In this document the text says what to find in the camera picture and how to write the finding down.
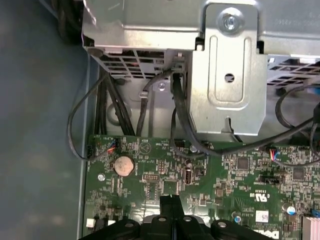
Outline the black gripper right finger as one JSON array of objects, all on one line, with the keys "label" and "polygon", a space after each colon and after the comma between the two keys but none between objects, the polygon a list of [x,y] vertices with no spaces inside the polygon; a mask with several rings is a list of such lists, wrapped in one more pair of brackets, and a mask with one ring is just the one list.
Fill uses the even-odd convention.
[{"label": "black gripper right finger", "polygon": [[184,213],[180,197],[172,197],[172,213],[179,240],[265,240],[267,237],[228,220],[215,220],[207,227],[196,217]]}]

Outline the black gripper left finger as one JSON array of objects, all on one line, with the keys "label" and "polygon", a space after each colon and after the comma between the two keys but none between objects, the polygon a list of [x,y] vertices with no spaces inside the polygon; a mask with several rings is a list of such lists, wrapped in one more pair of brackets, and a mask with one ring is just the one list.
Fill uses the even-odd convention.
[{"label": "black gripper left finger", "polygon": [[173,209],[171,196],[160,198],[160,214],[151,222],[138,223],[123,219],[83,236],[82,240],[170,240],[172,238]]}]

